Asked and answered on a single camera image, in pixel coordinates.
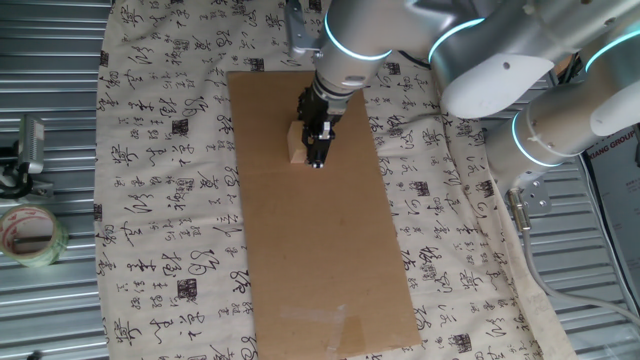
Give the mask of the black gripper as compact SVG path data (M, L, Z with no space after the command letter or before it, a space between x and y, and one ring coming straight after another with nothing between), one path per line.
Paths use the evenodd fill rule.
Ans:
M306 87L298 98L298 119L304 123L302 142L306 162L315 169L324 167L330 145L335 139L333 127L345 114L348 98L320 96L314 87Z

